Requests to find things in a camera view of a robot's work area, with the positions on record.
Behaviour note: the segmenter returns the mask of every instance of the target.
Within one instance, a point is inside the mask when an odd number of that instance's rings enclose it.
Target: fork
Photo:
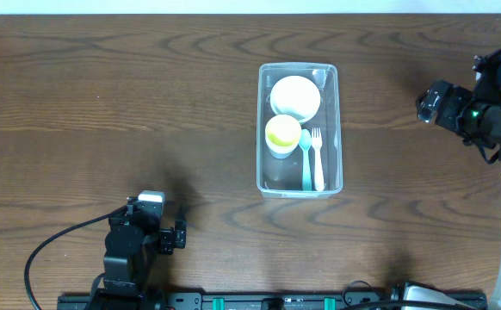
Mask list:
[[[321,139],[321,129],[312,129],[312,147],[315,151],[315,165],[313,167],[313,186],[317,191],[323,191],[325,189],[325,184],[323,180],[323,167],[321,166],[321,146],[323,145],[323,140]]]

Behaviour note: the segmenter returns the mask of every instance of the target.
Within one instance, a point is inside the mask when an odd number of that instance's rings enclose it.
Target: wooden surface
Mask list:
[[[491,293],[501,164],[417,121],[437,78],[473,85],[501,15],[0,16],[0,309],[29,309],[22,270],[52,234],[142,189],[186,205],[187,248],[154,279],[218,291],[341,290],[398,279]],[[264,200],[258,68],[338,68],[343,191]],[[106,222],[34,261],[40,304],[87,292]]]

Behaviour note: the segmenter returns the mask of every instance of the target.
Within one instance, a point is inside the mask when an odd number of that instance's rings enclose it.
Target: white cup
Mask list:
[[[318,113],[321,95],[312,81],[305,77],[284,77],[275,83],[269,104],[276,115],[291,115],[300,124]]]
[[[284,159],[291,155],[299,144],[302,128],[292,116],[276,115],[268,121],[264,132],[271,154],[275,158]]]

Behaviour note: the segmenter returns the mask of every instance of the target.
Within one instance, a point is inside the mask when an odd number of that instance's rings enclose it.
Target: white backdrop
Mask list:
[[[0,0],[0,14],[501,13],[501,0]]]

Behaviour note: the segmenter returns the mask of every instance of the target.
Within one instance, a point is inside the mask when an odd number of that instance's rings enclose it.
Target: light blue spoon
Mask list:
[[[312,146],[312,136],[307,129],[302,129],[299,146],[302,149],[302,190],[312,190],[312,173],[310,172],[310,158],[308,151]]]

